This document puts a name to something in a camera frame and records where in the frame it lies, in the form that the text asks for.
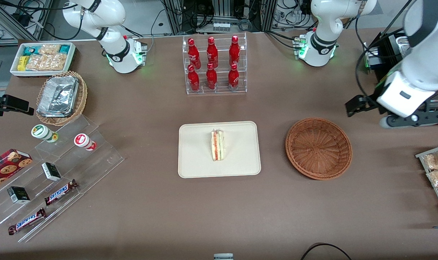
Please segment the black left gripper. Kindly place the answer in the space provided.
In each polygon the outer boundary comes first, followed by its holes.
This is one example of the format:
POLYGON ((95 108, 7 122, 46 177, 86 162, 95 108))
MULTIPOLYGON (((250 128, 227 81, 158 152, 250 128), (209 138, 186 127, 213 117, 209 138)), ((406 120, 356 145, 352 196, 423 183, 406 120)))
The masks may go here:
POLYGON ((365 110, 374 110, 381 108, 377 99, 381 95, 380 92, 374 92, 371 95, 363 96, 356 95, 351 99, 350 103, 345 104, 345 111, 347 117, 353 117, 353 115, 364 112, 365 110))

